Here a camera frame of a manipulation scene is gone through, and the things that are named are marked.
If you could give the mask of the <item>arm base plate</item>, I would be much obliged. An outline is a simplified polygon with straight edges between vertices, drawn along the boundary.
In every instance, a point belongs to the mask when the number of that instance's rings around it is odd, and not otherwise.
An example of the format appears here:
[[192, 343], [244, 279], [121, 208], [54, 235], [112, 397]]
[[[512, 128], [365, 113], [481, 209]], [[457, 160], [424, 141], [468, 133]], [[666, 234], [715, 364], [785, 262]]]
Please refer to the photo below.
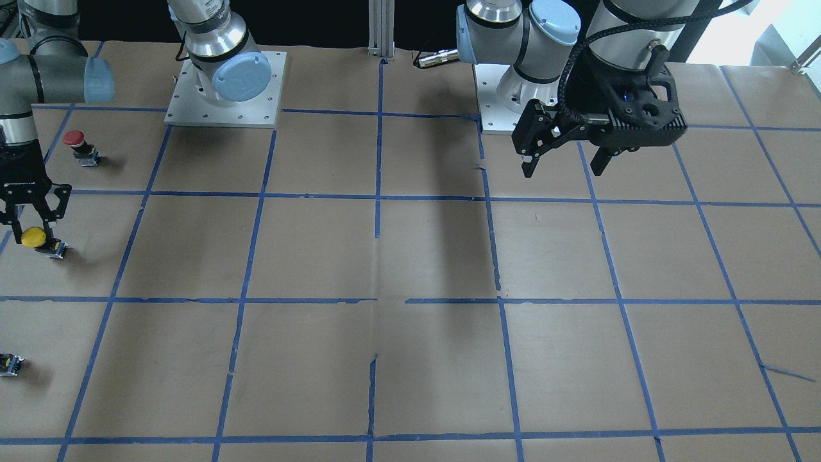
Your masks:
[[276, 128], [288, 60], [285, 51], [243, 53], [211, 75], [186, 61], [164, 122], [198, 128]]
[[526, 103], [532, 99], [549, 105], [557, 102], [558, 81], [527, 81], [515, 71], [513, 65], [476, 64], [474, 74], [484, 133], [512, 134]]

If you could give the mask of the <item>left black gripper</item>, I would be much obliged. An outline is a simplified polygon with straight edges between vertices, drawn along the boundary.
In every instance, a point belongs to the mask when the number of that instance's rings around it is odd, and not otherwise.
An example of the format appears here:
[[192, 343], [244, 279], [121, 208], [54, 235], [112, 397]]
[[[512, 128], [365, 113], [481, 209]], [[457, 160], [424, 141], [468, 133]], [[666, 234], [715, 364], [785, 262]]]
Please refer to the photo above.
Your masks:
[[616, 143], [609, 114], [584, 113], [577, 109], [555, 110], [539, 99], [529, 100], [511, 134], [516, 154], [521, 155], [525, 178], [536, 172], [537, 163], [548, 150], [568, 141], [589, 141], [598, 146], [590, 161], [593, 176], [601, 176], [610, 161], [627, 149]]

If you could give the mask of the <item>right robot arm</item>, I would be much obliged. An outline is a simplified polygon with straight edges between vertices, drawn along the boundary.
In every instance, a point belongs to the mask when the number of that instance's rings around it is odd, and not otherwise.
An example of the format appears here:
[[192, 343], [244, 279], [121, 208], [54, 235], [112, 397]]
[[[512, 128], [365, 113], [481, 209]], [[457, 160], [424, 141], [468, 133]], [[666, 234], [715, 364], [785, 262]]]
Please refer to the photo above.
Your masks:
[[114, 98], [114, 73], [80, 41], [76, 1], [19, 1], [20, 29], [29, 52], [2, 40], [2, 223], [22, 240], [21, 205], [31, 205], [44, 225], [62, 219], [71, 188], [53, 182], [33, 118], [36, 103], [104, 103]]

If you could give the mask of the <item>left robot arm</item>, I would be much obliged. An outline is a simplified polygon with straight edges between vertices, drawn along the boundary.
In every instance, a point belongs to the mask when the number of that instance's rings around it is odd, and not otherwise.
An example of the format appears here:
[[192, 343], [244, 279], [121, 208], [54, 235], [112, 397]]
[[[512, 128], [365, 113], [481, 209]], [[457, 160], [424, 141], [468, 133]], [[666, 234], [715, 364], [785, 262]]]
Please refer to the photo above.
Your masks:
[[571, 141], [597, 146], [598, 176], [625, 151], [671, 146], [687, 132], [668, 58], [687, 24], [715, 13], [698, 1], [600, 1], [584, 22], [567, 1], [464, 1], [457, 50], [463, 62], [507, 65], [520, 82], [554, 89], [507, 92], [526, 178]]

